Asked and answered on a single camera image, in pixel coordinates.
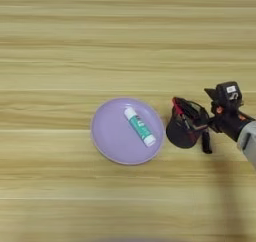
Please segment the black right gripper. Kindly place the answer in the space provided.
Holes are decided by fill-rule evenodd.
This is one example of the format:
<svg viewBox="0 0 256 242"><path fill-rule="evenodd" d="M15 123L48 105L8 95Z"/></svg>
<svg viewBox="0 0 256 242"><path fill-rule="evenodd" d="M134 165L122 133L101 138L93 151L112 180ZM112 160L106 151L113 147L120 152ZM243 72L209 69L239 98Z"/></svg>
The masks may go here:
<svg viewBox="0 0 256 242"><path fill-rule="evenodd" d="M212 101L218 100L215 89L205 88L204 91ZM239 109L230 110L220 106L216 102L211 103L211 112L214 116L204 120L196 129L205 130L210 126L216 133L224 133L235 142L238 141L242 129L254 121L254 118L242 113Z"/></svg>

